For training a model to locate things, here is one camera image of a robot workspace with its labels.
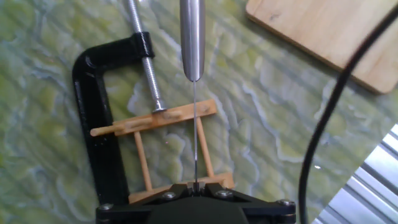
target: small wooden structure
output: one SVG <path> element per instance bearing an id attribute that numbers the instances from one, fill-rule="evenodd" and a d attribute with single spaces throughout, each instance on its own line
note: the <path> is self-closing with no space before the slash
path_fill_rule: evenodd
<path id="1" fill-rule="evenodd" d="M 141 131 L 158 128 L 168 124 L 175 124 L 181 121 L 193 119 L 193 104 L 179 106 L 168 109 L 163 112 L 138 116 L 134 118 L 125 119 L 122 121 L 115 121 L 112 126 L 94 128 L 90 131 L 92 136 L 99 136 L 102 134 L 115 133 L 116 136 L 123 134 L 134 133 L 136 140 L 139 159 L 141 162 L 142 173 L 144 175 L 144 182 L 146 191 L 134 193 L 129 196 L 130 203 L 144 199 L 163 190 L 167 190 L 170 186 L 152 188 L 150 181 L 148 165 L 145 157 L 144 146 L 142 145 Z M 206 183 L 220 183 L 223 187 L 232 189 L 234 187 L 232 173 L 227 172 L 223 174 L 214 175 L 213 166 L 210 161 L 210 155 L 207 148 L 205 132 L 201 123 L 201 117 L 217 113 L 217 107 L 214 100 L 206 100 L 197 103 L 197 131 L 200 141 L 201 150 L 205 159 L 205 165 L 208 177 L 198 179 L 200 182 Z"/>

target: black cable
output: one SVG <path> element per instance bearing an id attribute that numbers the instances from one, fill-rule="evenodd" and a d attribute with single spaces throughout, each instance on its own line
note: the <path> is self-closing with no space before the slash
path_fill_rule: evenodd
<path id="1" fill-rule="evenodd" d="M 361 60 L 362 56 L 369 50 L 373 43 L 381 36 L 381 34 L 394 22 L 398 17 L 398 4 L 388 13 L 388 15 L 377 25 L 377 27 L 368 35 L 362 45 L 359 47 L 357 52 L 353 55 L 347 66 L 342 71 L 341 75 L 337 79 L 337 83 L 330 96 L 329 102 L 323 112 L 321 119 L 317 124 L 310 144 L 308 145 L 307 152 L 304 157 L 303 166 L 301 170 L 300 180 L 298 182 L 298 213 L 300 215 L 301 224 L 307 224 L 307 206 L 306 206 L 306 194 L 307 194 L 307 182 L 308 175 L 310 173 L 312 159 L 317 149 L 319 139 L 322 136 L 323 131 L 329 121 L 329 118 L 336 107 L 336 104 L 343 92 L 345 85 L 347 84 L 348 78 L 355 66 Z"/>

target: screw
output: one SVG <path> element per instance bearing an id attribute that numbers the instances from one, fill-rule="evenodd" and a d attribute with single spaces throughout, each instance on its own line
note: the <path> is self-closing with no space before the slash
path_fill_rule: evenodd
<path id="1" fill-rule="evenodd" d="M 138 9 L 135 0 L 129 0 L 129 8 L 131 12 L 131 23 L 134 32 L 142 32 L 141 20 L 139 18 Z M 144 66 L 145 74 L 147 75 L 150 92 L 152 93 L 152 99 L 155 101 L 155 110 L 153 113 L 166 110 L 165 103 L 160 97 L 159 87 L 157 86 L 154 65 L 152 64 L 152 59 L 149 57 L 144 57 L 142 59 L 142 64 Z"/>
<path id="2" fill-rule="evenodd" d="M 101 210 L 109 210 L 112 207 L 113 207 L 113 204 L 106 203 L 106 204 L 103 204 L 103 205 L 99 206 L 99 209 L 101 209 Z"/>
<path id="3" fill-rule="evenodd" d="M 219 190 L 216 192 L 216 196 L 220 198 L 227 198 L 232 196 L 232 192 L 227 191 L 227 190 Z"/>
<path id="4" fill-rule="evenodd" d="M 278 200 L 277 203 L 279 203 L 281 205 L 285 205 L 285 206 L 294 204 L 294 202 L 291 202 L 289 199 L 281 199 L 281 200 Z"/>
<path id="5" fill-rule="evenodd" d="M 170 199 L 175 198 L 175 193 L 174 193 L 174 192 L 166 192 L 166 193 L 164 193 L 164 194 L 162 195 L 162 197 L 163 197 L 164 199 L 170 200 Z"/>

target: wooden sticks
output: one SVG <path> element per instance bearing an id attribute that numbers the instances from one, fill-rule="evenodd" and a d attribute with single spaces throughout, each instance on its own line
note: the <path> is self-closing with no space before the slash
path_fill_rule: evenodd
<path id="1" fill-rule="evenodd" d="M 215 113 L 217 113 L 217 107 L 214 100 L 206 100 L 197 103 L 197 117 Z M 159 113 L 115 121 L 112 126 L 92 129 L 90 134 L 92 136 L 99 136 L 102 134 L 115 133 L 116 136 L 120 136 L 136 131 L 154 129 L 188 119 L 193 119 L 193 104 L 171 108 Z"/>
<path id="2" fill-rule="evenodd" d="M 200 117 L 197 118 L 197 130 L 198 130 L 201 151 L 203 153 L 203 158 L 205 159 L 207 175 L 209 177 L 214 177 L 213 166 L 210 161 L 209 149 L 207 148 L 205 131 L 203 130 L 203 125 L 201 123 Z"/>
<path id="3" fill-rule="evenodd" d="M 201 122 L 202 116 L 207 116 L 217 113 L 217 107 L 214 100 L 206 100 L 197 103 L 197 131 L 200 141 L 201 151 L 205 159 L 205 165 L 208 177 L 199 179 L 200 182 L 206 183 L 220 183 L 222 186 L 227 188 L 233 188 L 233 175 L 230 172 L 224 174 L 214 175 L 213 166 L 210 160 L 210 154 L 207 147 L 205 132 L 203 130 L 203 125 Z M 174 124 L 181 121 L 186 121 L 188 119 L 193 119 L 193 104 L 179 106 L 176 108 L 169 109 L 167 111 L 148 114 L 145 116 L 138 116 L 135 118 L 129 118 L 122 121 L 115 121 L 112 126 L 94 128 L 90 131 L 92 136 L 99 136 L 102 134 L 114 133 L 116 136 L 123 134 L 134 133 L 134 138 L 136 140 L 137 151 L 139 160 L 141 162 L 142 174 L 144 176 L 144 182 L 146 191 L 139 192 L 136 194 L 131 194 L 129 197 L 130 203 L 136 202 L 138 200 L 144 199 L 163 190 L 167 190 L 170 186 L 160 187 L 157 189 L 152 188 L 152 183 L 150 181 L 148 164 L 145 157 L 144 146 L 142 145 L 141 131 L 148 129 L 154 129 L 168 124 Z"/>

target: countertop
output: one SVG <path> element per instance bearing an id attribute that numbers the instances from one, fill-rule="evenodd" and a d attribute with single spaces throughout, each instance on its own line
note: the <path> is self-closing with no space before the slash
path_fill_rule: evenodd
<path id="1" fill-rule="evenodd" d="M 198 100 L 215 173 L 236 190 L 297 201 L 301 162 L 337 72 L 245 16 L 246 1 L 206 1 L 205 74 Z M 88 47 L 132 34 L 122 0 L 0 1 L 0 222 L 93 223 L 98 206 L 71 70 Z M 143 0 L 155 72 L 169 108 L 193 102 L 183 74 L 179 1 Z M 114 120 L 153 109 L 142 66 L 105 75 Z M 313 220 L 397 121 L 398 90 L 376 96 L 350 82 L 310 174 Z M 193 124 L 142 133 L 152 184 L 193 178 Z M 119 138 L 131 192 L 144 190 L 132 136 Z M 206 175 L 199 156 L 199 176 Z"/>

